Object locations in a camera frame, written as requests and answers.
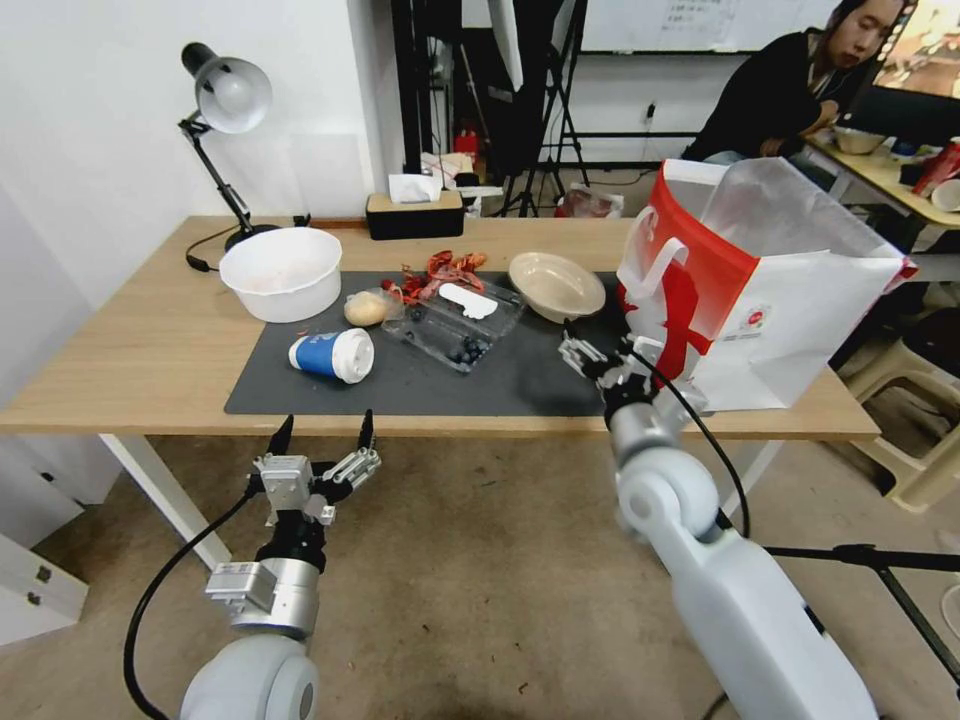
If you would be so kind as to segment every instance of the black jacket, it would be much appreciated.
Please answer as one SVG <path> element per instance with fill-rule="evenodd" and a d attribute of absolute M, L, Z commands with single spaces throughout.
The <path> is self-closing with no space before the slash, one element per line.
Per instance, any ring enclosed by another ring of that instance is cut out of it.
<path fill-rule="evenodd" d="M 819 97 L 814 97 L 808 88 L 807 38 L 807 33 L 784 35 L 741 65 L 684 159 L 704 160 L 724 150 L 758 157 L 760 146 L 770 138 L 786 139 L 785 148 L 799 149 L 790 140 L 817 121 L 822 101 L 834 100 L 842 112 L 863 82 L 866 63 L 835 72 Z"/>

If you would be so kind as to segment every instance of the tissue box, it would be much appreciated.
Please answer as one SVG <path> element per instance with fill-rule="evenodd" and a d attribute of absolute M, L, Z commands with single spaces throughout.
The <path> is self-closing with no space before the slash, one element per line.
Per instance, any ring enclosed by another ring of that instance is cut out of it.
<path fill-rule="evenodd" d="M 459 237 L 463 235 L 463 199 L 444 190 L 435 203 L 393 203 L 390 196 L 367 198 L 367 227 L 374 240 Z"/>

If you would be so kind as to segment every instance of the table leg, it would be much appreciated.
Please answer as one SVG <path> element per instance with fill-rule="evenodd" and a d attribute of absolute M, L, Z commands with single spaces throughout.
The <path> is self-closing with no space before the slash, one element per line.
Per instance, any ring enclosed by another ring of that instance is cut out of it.
<path fill-rule="evenodd" d="M 850 189 L 850 185 L 853 183 L 853 178 L 850 176 L 846 170 L 841 170 L 837 173 L 837 179 L 833 181 L 833 186 L 830 188 L 830 197 L 832 197 L 837 202 L 843 198 L 844 193 Z"/>
<path fill-rule="evenodd" d="M 102 434 L 100 439 L 185 540 L 209 525 L 145 437 Z M 230 562 L 230 551 L 216 533 L 197 545 L 196 552 L 210 569 Z"/>
<path fill-rule="evenodd" d="M 743 492 L 749 493 L 757 484 L 760 476 L 767 471 L 770 463 L 780 452 L 784 440 L 768 440 L 767 442 L 747 442 L 733 458 L 733 465 L 740 473 L 740 482 L 743 483 Z M 723 503 L 723 512 L 729 517 L 740 507 L 740 498 L 734 491 Z"/>

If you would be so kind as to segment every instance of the computer screen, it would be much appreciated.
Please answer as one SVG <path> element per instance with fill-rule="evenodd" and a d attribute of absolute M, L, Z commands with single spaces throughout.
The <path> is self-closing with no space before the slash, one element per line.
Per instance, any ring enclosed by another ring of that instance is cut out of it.
<path fill-rule="evenodd" d="M 924 0 L 878 57 L 874 85 L 960 99 L 960 2 Z"/>
<path fill-rule="evenodd" d="M 917 143 L 960 135 L 960 0 L 907 5 L 840 124 Z"/>

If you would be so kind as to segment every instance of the lamp arm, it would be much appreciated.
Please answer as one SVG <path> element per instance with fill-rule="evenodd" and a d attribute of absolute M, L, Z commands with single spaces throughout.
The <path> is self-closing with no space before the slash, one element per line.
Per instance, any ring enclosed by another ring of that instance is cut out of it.
<path fill-rule="evenodd" d="M 239 193 L 237 193 L 237 191 L 234 190 L 231 185 L 228 185 L 223 181 L 223 178 L 220 177 L 220 173 L 217 172 L 217 168 L 214 167 L 213 162 L 204 151 L 203 145 L 200 144 L 201 136 L 207 133 L 211 128 L 199 118 L 200 113 L 194 112 L 189 117 L 181 120 L 178 123 L 178 127 L 187 137 L 187 139 L 190 140 L 190 144 L 193 145 L 193 149 L 200 157 L 200 161 L 203 163 L 203 166 L 207 169 L 207 172 L 210 173 L 210 177 L 212 177 L 213 181 L 216 183 L 217 191 L 220 193 L 223 201 L 227 204 L 227 207 L 230 208 L 230 211 L 237 216 L 237 221 L 240 223 L 240 227 L 243 230 L 244 235 L 253 235 L 253 225 L 250 224 L 250 209 L 243 201 L 243 198 L 240 197 Z"/>

